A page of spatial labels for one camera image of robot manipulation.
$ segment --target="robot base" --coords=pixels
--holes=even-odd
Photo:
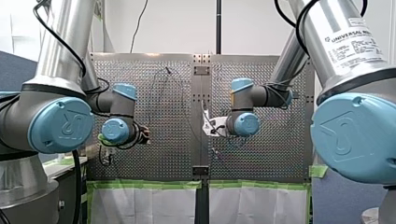
[[[56,224],[59,219],[58,182],[51,180],[46,190],[8,204],[1,209],[12,224]]]

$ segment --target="metal pole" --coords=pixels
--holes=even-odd
[[[217,0],[216,9],[216,54],[221,54],[221,0]]]

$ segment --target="metal stand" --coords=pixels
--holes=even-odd
[[[58,222],[58,182],[48,182],[37,155],[0,161],[0,208],[12,224]]]

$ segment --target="metal frame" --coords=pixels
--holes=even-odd
[[[87,155],[90,158],[89,166],[91,167],[91,169],[88,170],[89,171],[88,178],[89,179],[132,178],[132,179],[147,179],[147,180],[157,180],[157,181],[191,180],[192,179],[191,155],[193,155],[193,151],[192,148],[190,147],[191,143],[189,142],[192,139],[192,134],[190,132],[191,128],[189,127],[189,125],[192,125],[190,119],[191,117],[190,85],[191,85],[191,74],[192,74],[191,67],[193,62],[192,55],[94,53],[92,55],[92,59],[94,60],[94,63],[96,63],[96,72],[99,77],[102,77],[103,75],[111,76],[112,72],[121,74],[121,77],[117,77],[117,76],[114,76],[114,78],[112,77],[109,80],[110,82],[127,81],[135,85],[136,83],[142,84],[142,82],[145,83],[148,82],[145,84],[145,87],[143,89],[140,88],[140,92],[138,91],[138,95],[137,95],[138,100],[136,103],[136,111],[135,111],[135,117],[137,121],[142,120],[141,115],[147,109],[146,106],[157,106],[159,104],[157,102],[158,97],[155,94],[149,97],[150,98],[149,101],[153,101],[151,103],[145,102],[145,100],[140,100],[142,98],[142,95],[148,98],[147,94],[149,94],[149,92],[152,91],[151,82],[150,82],[152,80],[151,77],[145,72],[142,72],[146,68],[149,69],[148,70],[149,73],[153,76],[155,76],[155,74],[153,73],[155,73],[156,71],[164,70],[165,66],[168,66],[170,68],[176,68],[176,70],[179,73],[181,73],[180,75],[182,76],[182,82],[179,82],[178,77],[176,77],[175,82],[173,80],[169,80],[168,83],[164,83],[165,77],[167,75],[166,75],[166,71],[162,71],[158,76],[159,80],[157,81],[157,84],[158,85],[162,85],[163,83],[164,85],[166,84],[164,88],[174,87],[173,89],[171,89],[171,91],[176,92],[178,94],[182,92],[181,94],[183,96],[183,104],[180,103],[177,105],[173,105],[175,102],[181,102],[181,101],[176,98],[171,99],[172,97],[169,96],[170,93],[168,94],[166,99],[163,98],[161,99],[161,104],[166,105],[165,110],[167,112],[165,114],[161,113],[161,115],[158,115],[157,117],[159,118],[160,116],[168,116],[167,118],[169,119],[169,115],[170,115],[169,111],[171,109],[172,110],[175,109],[175,111],[179,114],[179,117],[177,117],[179,121],[177,123],[180,123],[180,125],[182,125],[182,127],[177,126],[179,128],[172,129],[173,131],[178,132],[175,133],[175,136],[179,136],[179,137],[181,136],[181,138],[178,138],[178,140],[176,140],[181,143],[167,144],[166,147],[167,149],[162,154],[157,153],[160,151],[158,148],[162,147],[159,146],[158,143],[157,143],[157,149],[153,148],[155,147],[154,145],[136,146],[135,148],[127,151],[118,150],[117,153],[113,156],[114,158],[113,164],[110,165],[109,167],[103,167],[97,158],[99,145],[96,144],[97,141],[95,135],[98,133],[98,131],[96,130],[93,134],[93,139],[91,142],[92,145],[90,145],[89,149],[87,150]],[[176,82],[179,82],[179,84],[182,85],[183,91],[178,89],[178,85]],[[154,112],[152,113],[155,115],[157,114],[157,112],[158,111],[154,109]],[[164,123],[161,121],[159,122],[160,122],[159,124],[160,126],[157,129],[164,128],[163,127]],[[166,122],[172,124],[176,121],[169,120],[169,121],[165,121],[165,123]],[[168,131],[167,135],[166,136],[164,135],[162,137],[168,138],[167,136],[170,134],[170,132],[171,131]],[[177,148],[181,146],[183,147],[179,148],[178,152],[181,152],[180,150],[182,150],[182,153],[177,154]]]
[[[210,160],[210,150],[209,150],[209,138],[202,131],[202,109],[201,102],[205,100],[206,106],[209,111],[212,111],[212,67],[213,62],[217,63],[266,63],[277,62],[277,56],[233,56],[233,55],[208,55],[208,54],[113,54],[113,53],[95,53],[92,56],[94,61],[109,61],[114,63],[131,63],[131,62],[160,62],[161,63],[180,63],[187,62],[191,67],[191,90],[190,99],[186,99],[185,102],[189,102],[191,108],[188,112],[190,116],[190,128],[193,129],[190,138],[190,152],[191,152],[191,176],[186,176],[182,179],[206,179],[204,176],[196,176],[192,174],[192,169],[196,167],[206,167],[209,166]],[[199,75],[194,74],[196,71],[194,68],[199,67],[199,69],[208,68],[209,74]],[[275,178],[275,179],[262,179],[258,180],[271,180],[278,182],[289,182],[289,183],[304,183],[309,182],[309,165],[312,163],[312,142],[310,139],[309,126],[311,123],[311,116],[314,112],[314,69],[312,66],[307,66],[305,68],[305,92],[299,92],[300,97],[305,97],[305,113],[304,113],[304,178]],[[111,168],[106,168],[103,171],[104,176],[115,175],[114,170]],[[151,180],[180,180],[180,178],[145,178]]]
[[[238,64],[238,66],[240,66],[242,64],[242,69],[241,69],[241,67],[239,67],[239,70],[237,70],[238,73],[242,73],[240,76],[242,77],[243,73],[247,73],[247,77],[249,77],[249,75],[250,75],[249,72],[255,73],[256,75],[254,75],[255,76],[254,79],[257,82],[256,84],[258,84],[258,83],[262,83],[263,84],[265,81],[268,81],[267,78],[269,79],[269,75],[270,74],[268,74],[268,71],[265,70],[267,68],[257,68],[255,66],[258,65],[260,67],[260,66],[263,65],[265,67],[265,66],[267,66],[267,64],[275,65],[277,60],[278,60],[277,56],[212,55],[212,57],[211,57],[211,62],[215,63],[216,66],[222,66],[223,63],[227,63],[227,66],[230,65],[230,64],[233,64],[233,63]],[[258,75],[258,74],[263,69],[265,70],[266,75],[262,74],[262,80],[260,80],[260,76],[261,75]],[[304,152],[302,152],[303,153],[302,158],[299,157],[299,160],[302,160],[301,161],[302,163],[299,163],[298,161],[287,161],[287,162],[290,162],[290,165],[300,164],[304,168],[303,173],[301,175],[298,175],[298,176],[290,175],[291,173],[286,173],[286,174],[283,174],[282,176],[273,176],[272,175],[271,177],[269,177],[269,175],[260,175],[258,173],[258,172],[262,172],[260,169],[257,169],[257,167],[255,169],[254,167],[251,167],[251,166],[248,165],[249,158],[244,158],[244,160],[245,160],[245,162],[247,164],[246,164],[245,167],[242,167],[242,169],[245,168],[245,171],[242,171],[242,172],[239,173],[238,168],[236,168],[235,166],[228,166],[227,167],[227,159],[224,160],[224,158],[223,158],[223,159],[221,159],[222,161],[218,162],[218,167],[219,167],[219,163],[224,163],[224,164],[221,164],[221,166],[225,166],[226,172],[232,173],[233,175],[226,175],[224,173],[222,173],[222,174],[221,173],[216,173],[216,174],[212,175],[214,179],[238,179],[238,178],[245,178],[245,179],[253,179],[253,180],[276,181],[276,182],[286,182],[286,183],[307,183],[307,182],[310,181],[310,179],[309,179],[309,166],[312,164],[312,160],[313,160],[313,155],[312,155],[313,145],[312,145],[311,138],[310,138],[310,124],[311,124],[311,117],[312,117],[313,112],[314,112],[314,90],[315,90],[315,87],[314,87],[315,71],[314,71],[314,68],[310,65],[310,63],[308,63],[307,67],[304,69],[303,74],[305,75],[305,77],[299,76],[298,78],[300,79],[300,81],[302,81],[304,83],[304,92],[301,92],[301,87],[300,87],[300,89],[297,89],[297,88],[293,89],[295,91],[298,90],[297,93],[298,93],[298,97],[300,99],[300,101],[298,103],[299,108],[301,108],[301,106],[303,104],[302,100],[305,101],[305,104],[304,104],[304,121],[303,121],[303,123],[304,123]],[[212,85],[219,85],[220,83],[221,83],[221,81],[220,82],[216,81],[216,83],[214,82]],[[213,104],[218,104],[218,103],[219,103],[219,101],[217,101],[217,99],[214,99],[214,103]],[[280,109],[265,109],[265,111],[272,111],[272,112],[275,112],[277,110],[281,111]],[[216,116],[224,116],[224,114],[219,114],[219,111],[217,111],[218,114],[215,114],[215,115],[213,115],[213,113],[216,113],[216,112],[214,112],[214,111],[211,111],[211,112],[212,112],[211,116],[214,116],[214,117],[216,117]],[[241,154],[237,154],[237,153],[232,153],[230,151],[227,152],[227,149],[224,152],[226,153],[226,155],[225,155],[226,157],[228,157],[230,155],[234,156],[234,157],[237,157],[238,155],[239,156],[241,155]]]

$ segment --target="white wall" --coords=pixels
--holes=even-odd
[[[396,63],[396,0],[369,1],[366,20],[382,50]],[[94,19],[93,51],[129,52],[145,0],[106,0],[106,27]],[[0,0],[0,50],[36,60],[40,26],[35,0]],[[280,0],[290,15],[287,0]],[[227,0],[222,8],[224,54],[280,54],[291,28],[273,0]],[[208,53],[216,50],[216,0],[148,0],[134,52]]]
[[[387,56],[391,11],[395,7],[392,1],[369,1],[366,14],[367,23]],[[361,6],[361,0],[355,2]],[[106,0],[107,41],[112,45],[107,51],[129,52],[144,3],[145,0]],[[287,0],[280,0],[280,4],[290,15]],[[273,0],[223,1],[222,14],[224,54],[280,54],[291,31],[277,15]],[[215,35],[216,0],[148,0],[134,52],[215,52]]]
[[[0,0],[0,50],[33,61],[38,60],[44,28],[33,14],[36,0]],[[41,18],[46,21],[43,8]],[[103,51],[102,21],[93,18],[90,51]]]

